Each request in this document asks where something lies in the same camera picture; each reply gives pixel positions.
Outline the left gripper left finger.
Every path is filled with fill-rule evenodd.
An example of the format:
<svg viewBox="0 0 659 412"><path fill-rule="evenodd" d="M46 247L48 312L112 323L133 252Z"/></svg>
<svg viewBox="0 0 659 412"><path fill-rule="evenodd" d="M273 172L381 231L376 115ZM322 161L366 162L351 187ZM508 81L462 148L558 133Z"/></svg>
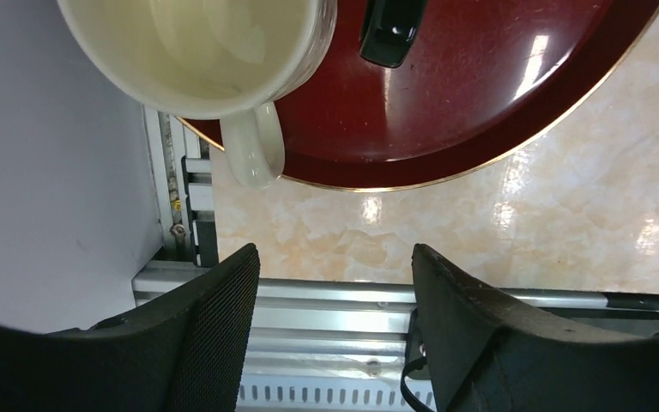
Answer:
<svg viewBox="0 0 659 412"><path fill-rule="evenodd" d="M232 411L260 275L253 244L93 327L0 325L0 411Z"/></svg>

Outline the white cup dark inside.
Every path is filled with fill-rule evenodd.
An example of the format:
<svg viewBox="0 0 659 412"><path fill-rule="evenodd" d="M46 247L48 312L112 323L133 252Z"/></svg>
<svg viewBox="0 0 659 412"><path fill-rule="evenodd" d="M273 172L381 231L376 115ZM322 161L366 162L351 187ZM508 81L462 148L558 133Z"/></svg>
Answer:
<svg viewBox="0 0 659 412"><path fill-rule="evenodd" d="M370 0L360 30L360 56L395 69L402 65L418 34L427 0Z"/></svg>

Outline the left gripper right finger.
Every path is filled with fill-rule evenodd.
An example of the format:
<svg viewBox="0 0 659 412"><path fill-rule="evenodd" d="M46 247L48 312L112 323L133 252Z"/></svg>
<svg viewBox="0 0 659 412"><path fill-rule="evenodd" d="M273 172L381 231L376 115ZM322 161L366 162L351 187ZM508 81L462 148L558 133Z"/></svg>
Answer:
<svg viewBox="0 0 659 412"><path fill-rule="evenodd" d="M659 337L562 318L468 274L430 246L412 255L411 375L439 411L659 411Z"/></svg>

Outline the cream mug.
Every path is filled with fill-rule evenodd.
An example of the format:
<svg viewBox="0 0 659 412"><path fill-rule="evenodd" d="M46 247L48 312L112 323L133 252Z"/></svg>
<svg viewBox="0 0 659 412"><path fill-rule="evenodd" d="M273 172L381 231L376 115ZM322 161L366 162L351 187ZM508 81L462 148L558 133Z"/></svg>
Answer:
<svg viewBox="0 0 659 412"><path fill-rule="evenodd" d="M275 102L329 50L334 1L99 1L58 4L78 45L131 98L216 120L234 178L271 185L285 167Z"/></svg>

